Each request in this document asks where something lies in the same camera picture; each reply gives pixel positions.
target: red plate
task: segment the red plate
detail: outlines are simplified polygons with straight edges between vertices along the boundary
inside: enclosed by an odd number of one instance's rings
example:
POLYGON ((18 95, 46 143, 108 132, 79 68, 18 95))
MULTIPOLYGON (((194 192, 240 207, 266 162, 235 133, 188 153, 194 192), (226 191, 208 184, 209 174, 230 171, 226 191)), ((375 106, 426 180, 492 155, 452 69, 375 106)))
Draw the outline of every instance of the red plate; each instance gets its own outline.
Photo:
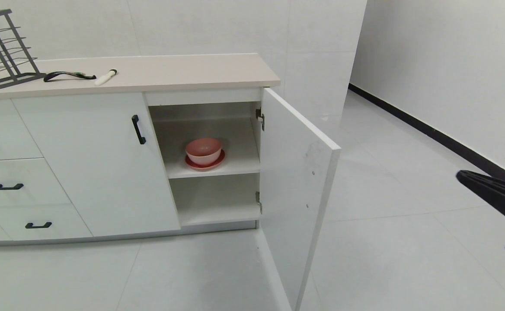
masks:
POLYGON ((187 164, 187 166, 194 169, 195 171, 209 171, 221 165, 224 159, 225 159, 225 151, 222 149, 222 151, 220 152, 220 157, 218 157, 216 161, 214 161, 209 165, 198 165, 197 163, 191 161, 191 159, 189 159, 189 156, 187 155, 185 156, 185 163, 187 164))

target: white wall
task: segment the white wall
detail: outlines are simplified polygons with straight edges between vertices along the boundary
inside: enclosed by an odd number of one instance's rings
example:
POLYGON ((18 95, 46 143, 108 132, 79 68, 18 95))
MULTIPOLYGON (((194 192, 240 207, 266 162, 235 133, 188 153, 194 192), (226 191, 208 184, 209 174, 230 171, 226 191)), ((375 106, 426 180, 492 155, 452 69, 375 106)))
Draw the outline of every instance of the white wall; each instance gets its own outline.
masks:
POLYGON ((505 168, 505 0, 369 0, 351 83, 505 168))
POLYGON ((341 115, 365 4, 0 0, 40 59, 259 52, 282 79, 278 92, 308 117, 341 115))

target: black drawer handle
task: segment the black drawer handle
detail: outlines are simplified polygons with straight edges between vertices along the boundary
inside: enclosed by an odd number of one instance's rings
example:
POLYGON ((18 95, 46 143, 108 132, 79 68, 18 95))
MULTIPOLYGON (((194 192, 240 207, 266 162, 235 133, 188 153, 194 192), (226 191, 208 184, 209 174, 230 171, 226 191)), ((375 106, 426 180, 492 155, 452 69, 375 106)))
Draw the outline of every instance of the black drawer handle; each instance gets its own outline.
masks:
POLYGON ((145 144, 145 142, 147 140, 143 136, 141 136, 141 132, 139 131, 139 126, 137 125, 137 122, 139 121, 139 117, 136 114, 134 114, 134 116, 131 117, 131 121, 134 123, 135 133, 137 134, 137 137, 139 138, 139 143, 145 144))
POLYGON ((0 184, 0 190, 20 190, 24 184, 16 184, 14 187, 3 187, 3 185, 0 184))
POLYGON ((33 222, 28 222, 26 224, 26 229, 43 229, 43 228, 49 228, 53 223, 50 221, 47 221, 43 226, 34 226, 33 222))

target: beige countertop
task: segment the beige countertop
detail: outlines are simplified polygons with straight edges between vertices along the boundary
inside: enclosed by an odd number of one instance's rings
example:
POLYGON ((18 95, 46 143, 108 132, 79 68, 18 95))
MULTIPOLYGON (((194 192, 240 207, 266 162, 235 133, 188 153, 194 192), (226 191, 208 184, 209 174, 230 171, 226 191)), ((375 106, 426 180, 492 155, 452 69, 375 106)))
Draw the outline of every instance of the beige countertop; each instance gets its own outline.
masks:
POLYGON ((148 91, 234 89, 278 86, 280 79, 258 54, 175 55, 154 57, 101 57, 43 60, 39 71, 79 71, 97 78, 116 69, 102 86, 94 80, 67 75, 44 83, 42 79, 0 90, 0 99, 148 91))

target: black rack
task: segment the black rack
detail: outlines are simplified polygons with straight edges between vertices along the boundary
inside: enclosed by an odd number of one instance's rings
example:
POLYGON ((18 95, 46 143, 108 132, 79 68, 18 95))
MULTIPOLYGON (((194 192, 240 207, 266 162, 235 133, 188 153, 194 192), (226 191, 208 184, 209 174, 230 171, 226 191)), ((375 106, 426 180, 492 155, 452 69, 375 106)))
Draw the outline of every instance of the black rack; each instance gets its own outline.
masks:
POLYGON ((4 17, 9 24, 8 27, 0 28, 0 34, 3 34, 3 38, 0 35, 0 72, 9 73, 8 77, 0 78, 0 89, 45 77, 45 73, 40 73, 33 61, 36 57, 29 55, 28 50, 31 48, 25 46, 22 41, 25 37, 18 34, 17 29, 20 27, 14 26, 9 17, 10 13, 10 9, 0 10, 0 18, 4 17), (24 63, 29 63, 33 71, 22 73, 19 66, 24 63))

